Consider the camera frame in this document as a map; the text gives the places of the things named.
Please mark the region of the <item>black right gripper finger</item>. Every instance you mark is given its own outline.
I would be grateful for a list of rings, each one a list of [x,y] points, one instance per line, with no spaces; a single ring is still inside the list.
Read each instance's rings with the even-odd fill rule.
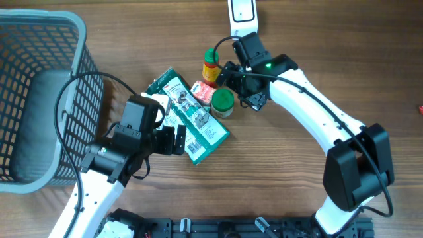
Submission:
[[[216,79],[216,83],[219,86],[223,86],[227,80],[231,77],[231,72],[237,69],[237,65],[232,61],[228,61],[221,70],[219,76]]]
[[[255,111],[260,111],[262,107],[267,103],[267,98],[264,93],[257,93],[246,98],[246,104],[248,107]]]

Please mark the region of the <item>red yellow sauce bottle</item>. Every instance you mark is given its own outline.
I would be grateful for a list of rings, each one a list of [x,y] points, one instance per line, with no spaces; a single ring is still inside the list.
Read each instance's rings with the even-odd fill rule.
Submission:
[[[221,69],[217,66],[219,64],[218,52],[213,52],[213,48],[209,48],[204,53],[204,63],[202,68],[202,77],[204,83],[216,88],[216,80],[221,72]]]

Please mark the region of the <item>green white package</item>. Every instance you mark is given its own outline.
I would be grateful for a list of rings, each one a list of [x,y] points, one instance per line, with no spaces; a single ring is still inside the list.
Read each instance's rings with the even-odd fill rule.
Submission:
[[[174,128],[186,126],[184,150],[193,164],[201,163],[229,136],[229,131],[196,100],[186,81],[173,68],[154,80],[145,92],[170,98],[170,111],[163,124]]]

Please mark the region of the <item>green lid jar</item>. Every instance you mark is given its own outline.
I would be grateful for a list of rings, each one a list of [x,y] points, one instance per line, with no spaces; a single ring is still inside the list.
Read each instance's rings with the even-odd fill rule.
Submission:
[[[234,96],[229,89],[218,89],[211,98],[211,111],[218,118],[227,118],[232,114]]]

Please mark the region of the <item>small red white box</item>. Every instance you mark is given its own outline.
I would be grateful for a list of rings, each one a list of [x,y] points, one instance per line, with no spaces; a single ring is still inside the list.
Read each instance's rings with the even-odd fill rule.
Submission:
[[[210,106],[212,102],[212,96],[216,92],[216,89],[202,81],[196,81],[191,87],[190,92],[201,105]]]

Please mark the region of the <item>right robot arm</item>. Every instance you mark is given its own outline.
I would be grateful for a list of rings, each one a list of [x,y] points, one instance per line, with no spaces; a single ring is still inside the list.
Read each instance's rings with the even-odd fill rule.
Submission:
[[[388,132],[366,126],[330,102],[287,55],[272,57],[257,33],[233,38],[237,63],[221,66],[217,79],[236,93],[243,108],[259,111],[273,101],[286,109],[317,141],[325,153],[323,205],[310,218],[284,219],[279,230],[264,218],[255,224],[269,237],[372,237],[362,216],[369,202],[383,195],[393,215],[388,187],[395,176]]]

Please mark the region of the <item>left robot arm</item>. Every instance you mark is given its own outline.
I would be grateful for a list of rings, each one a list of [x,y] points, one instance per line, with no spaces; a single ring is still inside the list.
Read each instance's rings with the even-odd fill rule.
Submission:
[[[86,147],[73,190],[51,237],[148,237],[150,224],[132,212],[110,208],[128,181],[148,158],[184,153],[186,126],[165,126],[157,120],[164,108],[154,99],[132,95],[112,138]]]

